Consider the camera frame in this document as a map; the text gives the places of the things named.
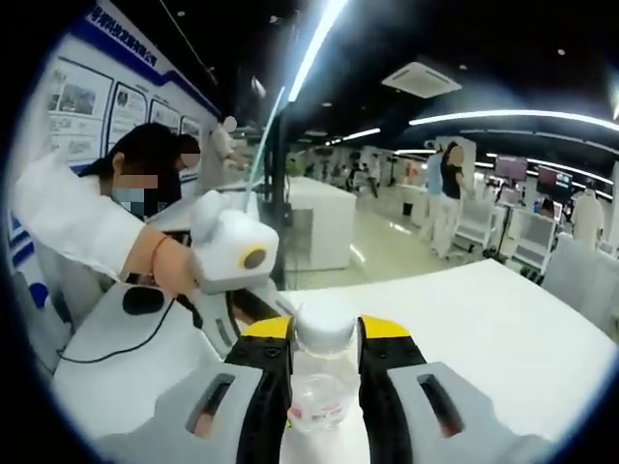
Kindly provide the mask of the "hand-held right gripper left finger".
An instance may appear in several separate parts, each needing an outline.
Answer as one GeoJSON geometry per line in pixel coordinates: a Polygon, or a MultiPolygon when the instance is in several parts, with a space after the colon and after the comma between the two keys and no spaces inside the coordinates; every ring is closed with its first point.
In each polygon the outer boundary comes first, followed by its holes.
{"type": "Polygon", "coordinates": [[[292,318],[258,321],[223,362],[163,394],[144,429],[146,463],[277,463],[291,403],[292,318]]]}

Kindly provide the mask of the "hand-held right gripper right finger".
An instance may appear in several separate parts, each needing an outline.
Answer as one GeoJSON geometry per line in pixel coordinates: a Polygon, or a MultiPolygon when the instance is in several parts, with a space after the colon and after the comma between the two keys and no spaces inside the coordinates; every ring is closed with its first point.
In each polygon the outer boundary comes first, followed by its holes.
{"type": "Polygon", "coordinates": [[[410,332],[362,315],[359,401],[373,463],[499,463],[513,432],[491,400],[442,362],[427,362],[410,332]]]}

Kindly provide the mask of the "person's left hand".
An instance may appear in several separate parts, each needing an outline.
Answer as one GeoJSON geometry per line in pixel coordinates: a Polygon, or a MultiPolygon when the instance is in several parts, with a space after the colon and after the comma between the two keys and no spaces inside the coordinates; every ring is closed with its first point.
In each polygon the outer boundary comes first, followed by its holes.
{"type": "Polygon", "coordinates": [[[165,236],[153,254],[153,278],[169,295],[188,297],[197,288],[191,249],[165,236]]]}

